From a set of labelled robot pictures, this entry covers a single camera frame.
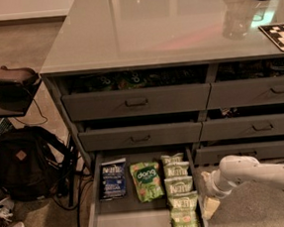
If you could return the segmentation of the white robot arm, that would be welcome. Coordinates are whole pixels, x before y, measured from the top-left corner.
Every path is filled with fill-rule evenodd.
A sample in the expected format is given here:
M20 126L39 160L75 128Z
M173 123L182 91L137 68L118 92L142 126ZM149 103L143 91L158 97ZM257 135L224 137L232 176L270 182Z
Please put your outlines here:
M225 156L218 169L201 172L206 194L203 202L203 218L210 220L221 204L239 185L260 182L284 190L284 164L262 164L252 156Z

